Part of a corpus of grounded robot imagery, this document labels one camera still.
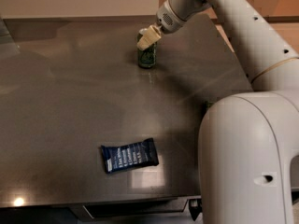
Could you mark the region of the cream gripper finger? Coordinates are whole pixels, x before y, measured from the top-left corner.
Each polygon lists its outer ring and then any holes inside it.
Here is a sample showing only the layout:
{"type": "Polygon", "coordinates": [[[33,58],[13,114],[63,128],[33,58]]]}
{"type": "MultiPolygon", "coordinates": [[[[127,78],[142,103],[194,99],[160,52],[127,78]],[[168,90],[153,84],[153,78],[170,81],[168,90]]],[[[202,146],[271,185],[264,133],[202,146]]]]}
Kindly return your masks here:
{"type": "Polygon", "coordinates": [[[148,28],[141,29],[141,37],[137,42],[137,47],[140,50],[148,49],[151,45],[162,38],[162,32],[159,26],[152,24],[148,28]]]}

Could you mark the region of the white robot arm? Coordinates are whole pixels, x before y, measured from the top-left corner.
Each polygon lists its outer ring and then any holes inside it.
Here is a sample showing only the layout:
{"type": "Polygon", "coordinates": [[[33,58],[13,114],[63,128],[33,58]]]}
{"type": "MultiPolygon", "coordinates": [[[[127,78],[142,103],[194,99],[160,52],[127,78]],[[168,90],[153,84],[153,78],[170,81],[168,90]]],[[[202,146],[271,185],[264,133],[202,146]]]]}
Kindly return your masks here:
{"type": "Polygon", "coordinates": [[[247,0],[166,0],[138,42],[146,49],[212,7],[252,90],[221,99],[199,132],[204,224],[293,224],[299,156],[299,57],[247,0]]]}

